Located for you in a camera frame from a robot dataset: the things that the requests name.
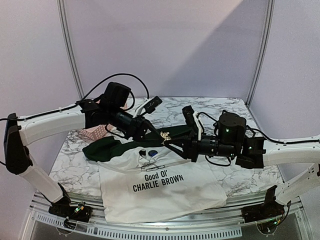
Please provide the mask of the white and green t-shirt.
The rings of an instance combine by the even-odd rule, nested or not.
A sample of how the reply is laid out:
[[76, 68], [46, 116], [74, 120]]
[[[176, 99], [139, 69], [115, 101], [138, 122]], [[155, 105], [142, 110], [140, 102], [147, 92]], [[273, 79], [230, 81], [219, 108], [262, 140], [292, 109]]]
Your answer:
[[[149, 156], [151, 150], [158, 154]], [[166, 221], [227, 202], [206, 161], [191, 162], [163, 145], [108, 136], [82, 151], [98, 164], [107, 222]]]

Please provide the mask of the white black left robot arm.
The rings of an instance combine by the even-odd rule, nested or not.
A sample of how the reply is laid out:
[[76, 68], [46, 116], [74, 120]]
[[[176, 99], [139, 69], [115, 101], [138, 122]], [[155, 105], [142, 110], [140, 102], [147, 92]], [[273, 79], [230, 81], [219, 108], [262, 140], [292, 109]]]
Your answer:
[[93, 208], [83, 201], [72, 203], [64, 187], [37, 164], [30, 146], [55, 135], [98, 125], [112, 125], [121, 132], [121, 138], [140, 142], [147, 131], [156, 132], [145, 114], [153, 112], [161, 103], [162, 100], [157, 96], [146, 100], [134, 114], [92, 99], [78, 101], [36, 117], [17, 117], [12, 113], [7, 118], [3, 139], [6, 169], [25, 179], [44, 196], [50, 203], [48, 212], [51, 215], [88, 223]]

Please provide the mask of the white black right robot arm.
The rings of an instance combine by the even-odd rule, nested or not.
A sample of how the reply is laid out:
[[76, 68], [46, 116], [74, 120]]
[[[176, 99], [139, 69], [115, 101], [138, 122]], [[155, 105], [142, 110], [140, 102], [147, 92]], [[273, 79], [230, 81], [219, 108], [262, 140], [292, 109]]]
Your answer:
[[245, 223], [280, 216], [279, 225], [289, 212], [291, 201], [320, 185], [320, 137], [270, 140], [266, 137], [236, 137], [204, 135], [168, 138], [163, 145], [183, 159], [196, 162], [200, 155], [226, 157], [244, 169], [298, 165], [306, 169], [282, 184], [268, 188], [264, 201], [242, 208]]

